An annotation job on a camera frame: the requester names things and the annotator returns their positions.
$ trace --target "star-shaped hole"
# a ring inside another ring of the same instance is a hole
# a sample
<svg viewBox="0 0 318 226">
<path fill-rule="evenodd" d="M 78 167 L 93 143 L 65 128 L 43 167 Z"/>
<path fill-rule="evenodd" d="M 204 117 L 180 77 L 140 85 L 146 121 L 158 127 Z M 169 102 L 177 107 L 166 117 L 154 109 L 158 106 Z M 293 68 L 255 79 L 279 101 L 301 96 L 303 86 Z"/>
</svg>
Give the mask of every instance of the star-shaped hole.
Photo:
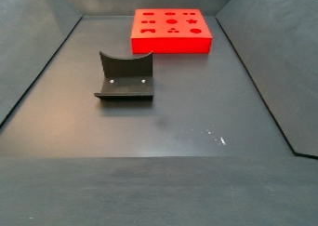
<svg viewBox="0 0 318 226">
<path fill-rule="evenodd" d="M 190 24 L 190 23 L 196 23 L 197 21 L 196 20 L 186 20 L 186 22 Z"/>
</svg>

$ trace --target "red block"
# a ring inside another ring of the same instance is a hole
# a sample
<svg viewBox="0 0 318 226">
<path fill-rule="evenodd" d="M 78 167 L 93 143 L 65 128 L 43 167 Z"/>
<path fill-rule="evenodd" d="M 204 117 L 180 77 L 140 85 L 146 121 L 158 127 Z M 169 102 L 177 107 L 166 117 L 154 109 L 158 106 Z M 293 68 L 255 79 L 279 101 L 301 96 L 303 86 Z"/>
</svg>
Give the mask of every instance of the red block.
<svg viewBox="0 0 318 226">
<path fill-rule="evenodd" d="M 198 9 L 136 9 L 132 53 L 208 53 L 212 34 Z"/>
</svg>

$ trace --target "black curved piece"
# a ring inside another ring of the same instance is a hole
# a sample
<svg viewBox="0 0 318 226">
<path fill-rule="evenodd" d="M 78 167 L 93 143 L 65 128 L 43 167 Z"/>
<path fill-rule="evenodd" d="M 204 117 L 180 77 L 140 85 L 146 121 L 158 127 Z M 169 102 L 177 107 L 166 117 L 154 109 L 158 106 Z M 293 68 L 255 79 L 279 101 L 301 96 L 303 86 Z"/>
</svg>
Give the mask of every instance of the black curved piece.
<svg viewBox="0 0 318 226">
<path fill-rule="evenodd" d="M 152 53 L 136 59 L 118 59 L 98 52 L 104 83 L 100 99 L 152 98 Z"/>
</svg>

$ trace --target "bin floor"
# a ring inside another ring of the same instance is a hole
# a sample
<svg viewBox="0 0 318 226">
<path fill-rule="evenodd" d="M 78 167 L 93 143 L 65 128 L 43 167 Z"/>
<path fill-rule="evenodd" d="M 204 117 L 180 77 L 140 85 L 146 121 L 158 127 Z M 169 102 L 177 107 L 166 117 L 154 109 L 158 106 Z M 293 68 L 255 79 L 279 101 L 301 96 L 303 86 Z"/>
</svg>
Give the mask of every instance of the bin floor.
<svg viewBox="0 0 318 226">
<path fill-rule="evenodd" d="M 208 55 L 153 55 L 152 101 L 100 101 L 98 51 L 132 56 L 132 17 L 84 17 L 0 130 L 0 155 L 291 156 L 220 26 L 205 20 Z"/>
</svg>

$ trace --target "circular hole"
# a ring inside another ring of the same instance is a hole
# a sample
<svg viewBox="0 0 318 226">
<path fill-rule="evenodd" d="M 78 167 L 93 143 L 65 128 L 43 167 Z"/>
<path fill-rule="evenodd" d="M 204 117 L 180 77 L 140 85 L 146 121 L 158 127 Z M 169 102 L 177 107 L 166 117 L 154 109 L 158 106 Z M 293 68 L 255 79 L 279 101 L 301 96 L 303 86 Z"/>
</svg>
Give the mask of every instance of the circular hole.
<svg viewBox="0 0 318 226">
<path fill-rule="evenodd" d="M 202 31 L 200 29 L 189 29 L 192 33 L 201 33 Z"/>
<path fill-rule="evenodd" d="M 166 20 L 168 24 L 174 24 L 177 22 L 177 20 Z"/>
</svg>

